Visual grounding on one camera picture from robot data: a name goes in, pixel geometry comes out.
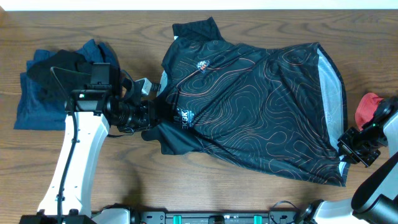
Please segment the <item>red t-shirt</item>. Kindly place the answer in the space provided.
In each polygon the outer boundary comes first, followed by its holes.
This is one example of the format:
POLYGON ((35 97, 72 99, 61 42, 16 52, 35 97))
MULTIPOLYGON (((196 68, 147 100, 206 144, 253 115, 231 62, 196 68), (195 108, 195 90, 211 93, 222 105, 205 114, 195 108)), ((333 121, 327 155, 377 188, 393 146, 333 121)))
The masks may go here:
POLYGON ((362 97, 354 115, 356 125, 360 131, 363 130, 363 126, 367 122, 372 120, 374 112, 383 99, 375 93, 367 93, 362 97))

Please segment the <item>black orange patterned jersey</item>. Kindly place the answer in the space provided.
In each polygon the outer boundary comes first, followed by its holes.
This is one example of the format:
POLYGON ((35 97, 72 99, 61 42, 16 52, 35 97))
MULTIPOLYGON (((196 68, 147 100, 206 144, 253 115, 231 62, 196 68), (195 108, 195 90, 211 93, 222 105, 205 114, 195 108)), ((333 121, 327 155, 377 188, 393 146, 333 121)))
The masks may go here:
POLYGON ((227 42, 214 19, 174 24, 141 136, 166 155, 204 152, 239 167, 343 187, 347 128, 341 73, 318 42, 263 49, 227 42))

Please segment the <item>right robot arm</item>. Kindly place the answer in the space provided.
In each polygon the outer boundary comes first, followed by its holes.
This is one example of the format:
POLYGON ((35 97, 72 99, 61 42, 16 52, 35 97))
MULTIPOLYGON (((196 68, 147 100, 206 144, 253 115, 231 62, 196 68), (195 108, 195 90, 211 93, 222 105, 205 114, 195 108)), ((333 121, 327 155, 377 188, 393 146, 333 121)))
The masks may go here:
POLYGON ((397 223, 397 97, 382 100, 361 131, 348 129, 338 140, 345 159, 369 167, 386 146, 389 159, 370 175, 352 198, 318 200, 302 215, 302 223, 397 223))

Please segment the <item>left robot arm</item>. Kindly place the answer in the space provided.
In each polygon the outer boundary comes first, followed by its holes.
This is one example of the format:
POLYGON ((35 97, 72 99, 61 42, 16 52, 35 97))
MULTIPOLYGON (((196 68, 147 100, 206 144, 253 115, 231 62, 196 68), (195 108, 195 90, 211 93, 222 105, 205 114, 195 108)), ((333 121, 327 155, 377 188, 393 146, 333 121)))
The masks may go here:
POLYGON ((53 81, 65 97, 65 135, 50 186, 34 215, 21 223, 139 223, 139 215, 124 205, 91 211, 91 191, 99 154, 109 129, 121 136, 147 131, 157 122, 150 100, 141 98, 161 85, 147 78, 133 80, 108 63, 95 63, 89 81, 66 91, 65 84, 81 72, 51 67, 53 81))

